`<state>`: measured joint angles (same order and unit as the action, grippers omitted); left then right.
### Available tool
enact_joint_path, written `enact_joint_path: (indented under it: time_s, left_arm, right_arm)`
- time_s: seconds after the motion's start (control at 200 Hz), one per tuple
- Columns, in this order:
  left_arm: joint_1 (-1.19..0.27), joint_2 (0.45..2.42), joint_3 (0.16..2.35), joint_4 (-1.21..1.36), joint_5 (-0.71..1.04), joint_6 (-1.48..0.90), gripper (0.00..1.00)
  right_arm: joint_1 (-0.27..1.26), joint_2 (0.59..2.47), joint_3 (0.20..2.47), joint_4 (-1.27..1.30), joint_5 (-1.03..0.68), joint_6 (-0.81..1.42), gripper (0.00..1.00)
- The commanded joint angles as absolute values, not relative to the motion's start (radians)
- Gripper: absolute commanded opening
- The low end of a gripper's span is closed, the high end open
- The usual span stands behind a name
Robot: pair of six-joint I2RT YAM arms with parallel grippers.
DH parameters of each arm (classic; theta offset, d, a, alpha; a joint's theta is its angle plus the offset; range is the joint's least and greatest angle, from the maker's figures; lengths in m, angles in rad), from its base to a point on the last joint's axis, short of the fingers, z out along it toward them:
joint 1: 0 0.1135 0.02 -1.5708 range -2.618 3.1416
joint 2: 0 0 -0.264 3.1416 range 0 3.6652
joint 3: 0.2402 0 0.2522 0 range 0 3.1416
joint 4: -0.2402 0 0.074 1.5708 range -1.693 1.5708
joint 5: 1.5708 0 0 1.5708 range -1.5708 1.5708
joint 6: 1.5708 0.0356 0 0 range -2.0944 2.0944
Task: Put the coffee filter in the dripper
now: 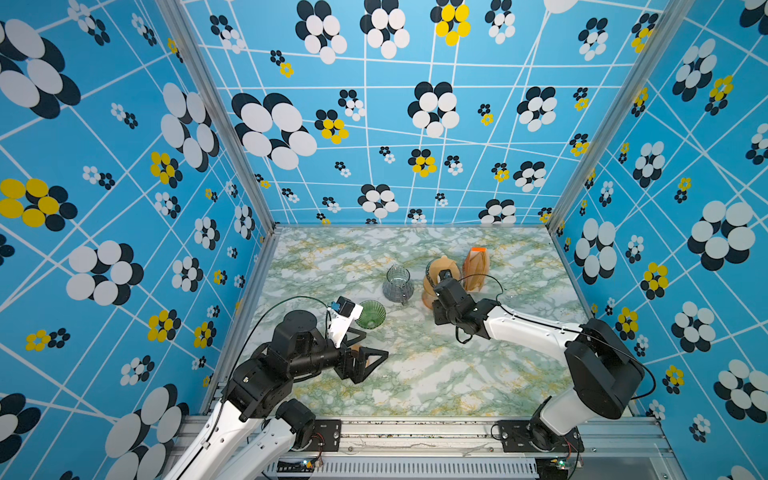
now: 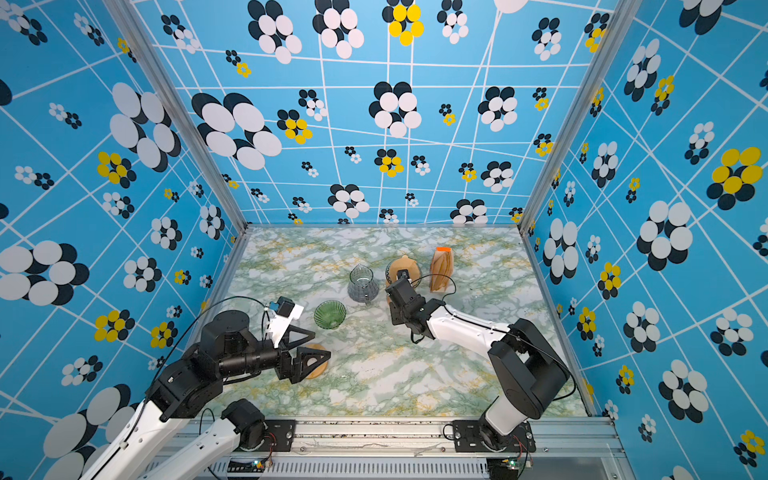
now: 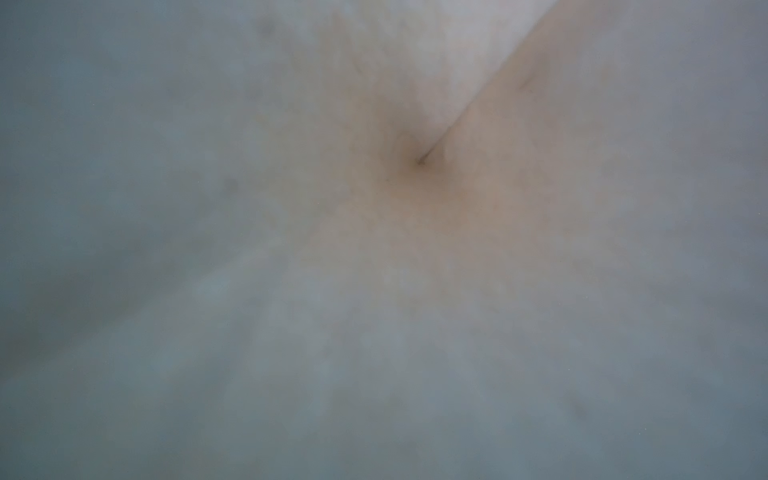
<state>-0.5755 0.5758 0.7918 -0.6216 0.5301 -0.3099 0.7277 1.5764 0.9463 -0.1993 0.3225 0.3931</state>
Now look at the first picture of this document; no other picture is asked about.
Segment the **green glass dripper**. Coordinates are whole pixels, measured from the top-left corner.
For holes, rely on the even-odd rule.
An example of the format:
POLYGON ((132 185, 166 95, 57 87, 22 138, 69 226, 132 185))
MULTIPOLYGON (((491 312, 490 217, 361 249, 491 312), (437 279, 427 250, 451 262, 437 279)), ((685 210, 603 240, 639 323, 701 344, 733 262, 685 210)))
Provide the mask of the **green glass dripper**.
POLYGON ((386 309, 376 300, 365 300, 360 303, 362 313, 356 320, 356 324, 366 330, 373 330, 381 326, 386 319, 386 309))

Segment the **grey glass pitcher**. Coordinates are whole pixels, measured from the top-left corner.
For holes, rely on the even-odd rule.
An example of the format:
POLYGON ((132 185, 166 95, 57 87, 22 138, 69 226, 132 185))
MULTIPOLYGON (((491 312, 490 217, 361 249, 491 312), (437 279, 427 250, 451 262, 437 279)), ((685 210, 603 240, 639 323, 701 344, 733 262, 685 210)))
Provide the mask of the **grey glass pitcher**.
POLYGON ((386 273, 382 291, 387 300, 406 304, 414 294, 409 270, 399 264, 392 265, 386 273))

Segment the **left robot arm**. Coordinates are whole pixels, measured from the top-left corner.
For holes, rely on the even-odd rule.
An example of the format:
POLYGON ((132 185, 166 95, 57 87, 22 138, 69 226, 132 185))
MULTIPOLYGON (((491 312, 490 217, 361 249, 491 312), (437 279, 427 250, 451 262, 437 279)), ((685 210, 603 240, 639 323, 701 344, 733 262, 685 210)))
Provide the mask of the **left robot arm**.
POLYGON ((361 311, 350 302, 330 309, 333 326, 343 329, 328 335, 320 333, 313 313, 288 312, 271 340, 233 370, 221 400, 168 478, 254 479, 290 450, 306 447, 316 416, 291 398, 294 385, 327 369, 359 384, 389 356, 360 346, 363 332, 348 339, 361 311))

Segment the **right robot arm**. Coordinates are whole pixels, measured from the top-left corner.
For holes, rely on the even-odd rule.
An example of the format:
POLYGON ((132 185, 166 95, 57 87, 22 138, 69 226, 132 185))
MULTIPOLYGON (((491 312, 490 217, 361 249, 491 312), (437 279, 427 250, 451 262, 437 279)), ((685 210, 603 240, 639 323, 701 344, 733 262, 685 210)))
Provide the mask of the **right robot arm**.
POLYGON ((497 300, 476 301, 450 277, 435 285, 434 292, 437 325, 452 324, 471 338, 521 345, 568 368, 572 387, 546 398, 526 427, 537 450, 554 450, 594 418, 621 418, 645 377, 641 362, 602 320, 562 323, 521 313, 497 300))

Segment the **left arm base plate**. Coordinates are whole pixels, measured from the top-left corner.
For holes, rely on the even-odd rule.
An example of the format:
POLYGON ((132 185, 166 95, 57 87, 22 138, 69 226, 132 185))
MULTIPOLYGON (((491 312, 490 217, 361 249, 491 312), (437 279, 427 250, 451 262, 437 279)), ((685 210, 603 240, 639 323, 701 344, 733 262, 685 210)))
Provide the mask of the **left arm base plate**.
POLYGON ((342 433, 340 419, 317 419, 312 430, 299 434, 290 445, 296 452, 338 452, 342 433))

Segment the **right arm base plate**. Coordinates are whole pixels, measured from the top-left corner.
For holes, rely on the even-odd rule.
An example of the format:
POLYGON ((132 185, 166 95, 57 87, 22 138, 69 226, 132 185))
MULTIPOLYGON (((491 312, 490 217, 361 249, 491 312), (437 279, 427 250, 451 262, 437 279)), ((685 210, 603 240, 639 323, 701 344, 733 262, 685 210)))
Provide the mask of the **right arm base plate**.
POLYGON ((491 427, 491 436, 502 444, 506 453, 573 454, 583 453, 584 444, 577 428, 564 436, 556 435, 544 425, 528 420, 499 420, 491 427))

